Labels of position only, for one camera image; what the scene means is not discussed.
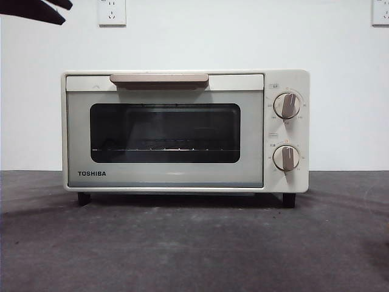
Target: black rubber foot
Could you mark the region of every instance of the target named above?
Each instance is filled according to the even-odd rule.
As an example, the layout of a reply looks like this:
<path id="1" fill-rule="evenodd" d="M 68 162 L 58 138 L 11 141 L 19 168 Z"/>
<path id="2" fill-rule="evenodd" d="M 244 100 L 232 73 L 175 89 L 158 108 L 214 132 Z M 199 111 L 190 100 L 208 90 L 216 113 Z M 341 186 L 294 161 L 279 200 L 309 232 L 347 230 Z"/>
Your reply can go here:
<path id="1" fill-rule="evenodd" d="M 283 193 L 282 194 L 282 205 L 285 208 L 294 208 L 296 202 L 295 193 Z"/>
<path id="2" fill-rule="evenodd" d="M 91 202 L 91 194 L 89 193 L 77 193 L 78 205 L 85 206 Z"/>

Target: oven body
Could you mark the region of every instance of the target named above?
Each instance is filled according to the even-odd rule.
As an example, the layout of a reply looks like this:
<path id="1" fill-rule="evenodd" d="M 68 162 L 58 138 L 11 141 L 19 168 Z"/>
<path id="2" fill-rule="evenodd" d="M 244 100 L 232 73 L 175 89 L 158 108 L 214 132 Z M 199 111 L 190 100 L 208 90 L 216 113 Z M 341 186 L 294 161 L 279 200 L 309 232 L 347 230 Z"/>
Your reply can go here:
<path id="1" fill-rule="evenodd" d="M 67 72 L 61 93 L 66 190 L 308 189 L 306 71 Z"/>

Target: glass window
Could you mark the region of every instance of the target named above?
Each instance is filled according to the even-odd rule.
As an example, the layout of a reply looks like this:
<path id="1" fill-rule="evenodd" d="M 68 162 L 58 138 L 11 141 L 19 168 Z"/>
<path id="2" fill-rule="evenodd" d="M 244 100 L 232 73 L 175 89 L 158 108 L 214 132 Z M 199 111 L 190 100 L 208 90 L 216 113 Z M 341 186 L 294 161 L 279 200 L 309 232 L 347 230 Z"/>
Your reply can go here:
<path id="1" fill-rule="evenodd" d="M 240 108 L 233 103 L 97 103 L 91 157 L 99 163 L 234 163 Z"/>

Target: control knob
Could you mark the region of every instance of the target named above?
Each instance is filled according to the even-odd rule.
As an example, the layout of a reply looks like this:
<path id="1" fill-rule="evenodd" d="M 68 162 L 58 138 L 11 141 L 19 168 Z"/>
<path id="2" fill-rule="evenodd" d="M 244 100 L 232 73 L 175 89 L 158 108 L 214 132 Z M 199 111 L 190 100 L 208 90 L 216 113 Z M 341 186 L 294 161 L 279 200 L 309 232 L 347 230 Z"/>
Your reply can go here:
<path id="1" fill-rule="evenodd" d="M 291 119 L 300 110 L 300 100 L 294 93 L 284 93 L 274 100 L 273 109 L 280 118 Z"/>
<path id="2" fill-rule="evenodd" d="M 296 168 L 299 160 L 300 156 L 296 148 L 289 145 L 278 147 L 273 154 L 275 166 L 285 172 L 290 172 Z"/>

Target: wall outlet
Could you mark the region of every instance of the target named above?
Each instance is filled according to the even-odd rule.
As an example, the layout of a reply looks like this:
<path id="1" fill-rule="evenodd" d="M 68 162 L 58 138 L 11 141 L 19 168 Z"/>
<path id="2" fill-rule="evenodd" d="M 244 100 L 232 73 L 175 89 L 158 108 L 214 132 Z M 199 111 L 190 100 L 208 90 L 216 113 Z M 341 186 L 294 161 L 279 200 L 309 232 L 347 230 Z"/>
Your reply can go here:
<path id="1" fill-rule="evenodd" d="M 373 0 L 373 26 L 389 26 L 389 0 Z"/>
<path id="2" fill-rule="evenodd" d="M 100 26 L 126 26 L 126 0 L 97 0 Z"/>

